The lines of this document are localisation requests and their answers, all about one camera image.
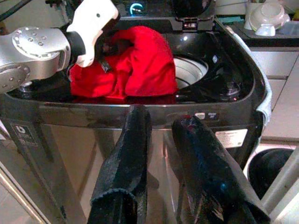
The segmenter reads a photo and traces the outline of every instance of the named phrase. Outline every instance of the red towel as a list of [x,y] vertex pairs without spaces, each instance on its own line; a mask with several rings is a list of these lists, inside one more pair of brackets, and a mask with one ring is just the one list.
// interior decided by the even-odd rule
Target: red towel
[[120,30],[111,42],[130,40],[134,45],[121,55],[107,56],[112,70],[105,73],[98,62],[90,67],[75,65],[71,93],[84,97],[150,97],[175,93],[175,65],[170,47],[156,31],[143,26]]

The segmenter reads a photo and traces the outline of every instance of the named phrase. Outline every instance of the top-load washing machine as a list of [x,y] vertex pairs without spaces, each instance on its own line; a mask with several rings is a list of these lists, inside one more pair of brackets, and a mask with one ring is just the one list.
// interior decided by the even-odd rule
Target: top-load washing machine
[[174,54],[179,91],[162,97],[106,98],[71,95],[64,72],[0,95],[0,119],[60,214],[58,222],[84,223],[86,183],[118,140],[131,104],[150,112],[149,223],[176,222],[180,180],[168,151],[171,124],[195,115],[212,129],[243,168],[261,136],[267,80],[246,48],[214,16],[212,0],[113,0],[121,19],[160,32]]

